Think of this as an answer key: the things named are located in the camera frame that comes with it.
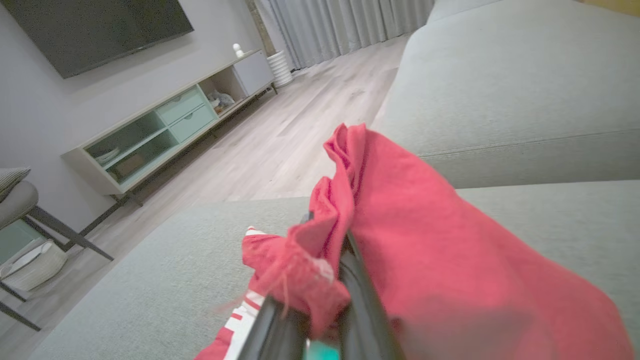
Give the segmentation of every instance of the wooden floor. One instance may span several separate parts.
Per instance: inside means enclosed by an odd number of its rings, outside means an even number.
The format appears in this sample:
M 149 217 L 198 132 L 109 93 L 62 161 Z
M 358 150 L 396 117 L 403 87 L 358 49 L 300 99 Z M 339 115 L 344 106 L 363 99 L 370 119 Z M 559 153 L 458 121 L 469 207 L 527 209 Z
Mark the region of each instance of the wooden floor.
M 40 332 L 0 314 L 0 359 L 27 359 L 64 316 L 131 249 L 172 214 L 212 202 L 309 196 L 333 163 L 322 143 L 340 123 L 374 126 L 384 112 L 408 35 L 372 45 L 295 73 L 278 95 L 267 94 L 203 137 L 141 189 L 89 239 L 109 262 L 78 246 L 63 270 L 26 303 L 0 300 L 42 327 Z M 73 346 L 74 339 L 68 339 Z

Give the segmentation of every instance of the red towel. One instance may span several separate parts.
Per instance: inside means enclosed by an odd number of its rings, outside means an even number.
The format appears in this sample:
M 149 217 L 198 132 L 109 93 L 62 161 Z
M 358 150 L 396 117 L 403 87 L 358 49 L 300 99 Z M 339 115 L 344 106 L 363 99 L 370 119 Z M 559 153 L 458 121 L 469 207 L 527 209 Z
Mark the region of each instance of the red towel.
M 314 188 L 314 219 L 286 238 L 243 242 L 250 288 L 310 313 L 312 337 L 348 303 L 335 276 L 349 228 L 408 359 L 633 359 L 602 291 L 458 197 L 418 157 L 364 125 L 339 126 L 324 148 L 336 173 Z

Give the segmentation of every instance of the wall-mounted tv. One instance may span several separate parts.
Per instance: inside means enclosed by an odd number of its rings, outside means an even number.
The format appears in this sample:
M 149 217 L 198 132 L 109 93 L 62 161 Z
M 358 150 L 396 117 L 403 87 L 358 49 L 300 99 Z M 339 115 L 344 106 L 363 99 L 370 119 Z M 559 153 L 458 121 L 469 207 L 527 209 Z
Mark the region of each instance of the wall-mounted tv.
M 0 0 L 70 78 L 193 31 L 178 0 Z

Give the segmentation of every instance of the tv stand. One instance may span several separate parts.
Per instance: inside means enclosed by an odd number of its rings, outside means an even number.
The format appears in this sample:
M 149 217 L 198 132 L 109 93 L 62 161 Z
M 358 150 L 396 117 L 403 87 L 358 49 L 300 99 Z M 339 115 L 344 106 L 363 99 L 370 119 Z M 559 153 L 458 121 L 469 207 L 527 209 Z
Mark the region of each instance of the tv stand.
M 185 84 L 62 158 L 96 192 L 111 195 L 119 204 L 134 199 L 141 205 L 132 197 L 132 189 L 216 124 L 272 88 L 273 80 L 263 50 L 250 51 Z M 206 96 L 214 90 L 231 95 L 235 103 L 214 109 Z

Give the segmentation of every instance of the gray sofa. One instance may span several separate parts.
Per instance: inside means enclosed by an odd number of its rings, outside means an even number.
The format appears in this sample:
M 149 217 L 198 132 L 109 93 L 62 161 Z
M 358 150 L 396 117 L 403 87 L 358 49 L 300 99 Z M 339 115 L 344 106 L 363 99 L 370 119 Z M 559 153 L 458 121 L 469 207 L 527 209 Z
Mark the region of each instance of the gray sofa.
M 439 0 L 413 34 L 378 130 L 618 305 L 640 347 L 640 19 L 570 0 Z M 249 225 L 285 234 L 308 199 L 175 215 L 32 360 L 192 359 L 243 293 Z
M 377 130 L 457 188 L 640 179 L 640 18 L 438 0 Z

